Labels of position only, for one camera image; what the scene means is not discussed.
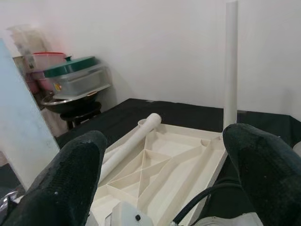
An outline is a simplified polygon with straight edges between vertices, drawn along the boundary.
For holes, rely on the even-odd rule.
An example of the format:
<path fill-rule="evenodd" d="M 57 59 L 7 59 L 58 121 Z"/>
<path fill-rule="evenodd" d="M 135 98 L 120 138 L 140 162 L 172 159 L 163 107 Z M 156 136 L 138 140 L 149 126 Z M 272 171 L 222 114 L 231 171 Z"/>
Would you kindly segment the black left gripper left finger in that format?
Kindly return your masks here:
<path fill-rule="evenodd" d="M 97 190 L 107 139 L 93 130 L 68 142 L 35 178 L 3 226 L 84 226 Z"/>

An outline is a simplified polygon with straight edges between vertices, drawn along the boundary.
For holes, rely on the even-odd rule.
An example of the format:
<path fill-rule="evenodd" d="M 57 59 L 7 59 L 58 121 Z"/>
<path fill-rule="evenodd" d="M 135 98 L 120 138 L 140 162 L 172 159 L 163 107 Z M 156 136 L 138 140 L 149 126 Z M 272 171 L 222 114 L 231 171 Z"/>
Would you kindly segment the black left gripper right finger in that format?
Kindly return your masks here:
<path fill-rule="evenodd" d="M 231 124 L 223 142 L 242 188 L 265 226 L 301 224 L 301 158 L 280 137 Z"/>

